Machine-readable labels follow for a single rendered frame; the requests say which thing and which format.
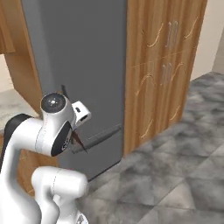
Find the grey fridge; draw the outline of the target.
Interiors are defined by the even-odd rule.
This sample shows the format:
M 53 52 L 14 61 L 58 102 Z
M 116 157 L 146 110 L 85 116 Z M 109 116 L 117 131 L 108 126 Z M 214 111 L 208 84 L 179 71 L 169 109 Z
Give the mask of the grey fridge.
M 94 179 L 123 157 L 127 0 L 22 0 L 43 94 L 63 91 L 91 112 L 77 134 L 86 141 L 121 124 L 85 152 L 69 149 L 59 165 Z

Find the wooden side panel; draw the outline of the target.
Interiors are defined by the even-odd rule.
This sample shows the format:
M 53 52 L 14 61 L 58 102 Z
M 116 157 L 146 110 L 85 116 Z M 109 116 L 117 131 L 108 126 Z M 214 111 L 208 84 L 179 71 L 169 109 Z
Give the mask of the wooden side panel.
M 3 7 L 14 46 L 13 52 L 4 55 L 10 77 L 14 88 L 39 114 L 42 89 L 25 22 L 22 0 L 0 0 L 0 4 Z

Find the tall wooden cupboard run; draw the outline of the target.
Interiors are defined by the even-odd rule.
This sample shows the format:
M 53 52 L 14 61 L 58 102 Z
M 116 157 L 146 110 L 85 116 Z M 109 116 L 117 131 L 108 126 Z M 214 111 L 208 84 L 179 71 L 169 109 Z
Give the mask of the tall wooden cupboard run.
M 128 0 L 125 154 L 180 120 L 207 0 Z

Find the wooden wall cupboard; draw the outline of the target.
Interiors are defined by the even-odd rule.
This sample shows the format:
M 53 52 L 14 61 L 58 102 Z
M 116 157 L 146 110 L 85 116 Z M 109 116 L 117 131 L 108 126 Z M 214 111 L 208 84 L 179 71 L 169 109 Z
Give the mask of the wooden wall cupboard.
M 10 29 L 0 0 L 0 54 L 13 53 L 14 51 Z

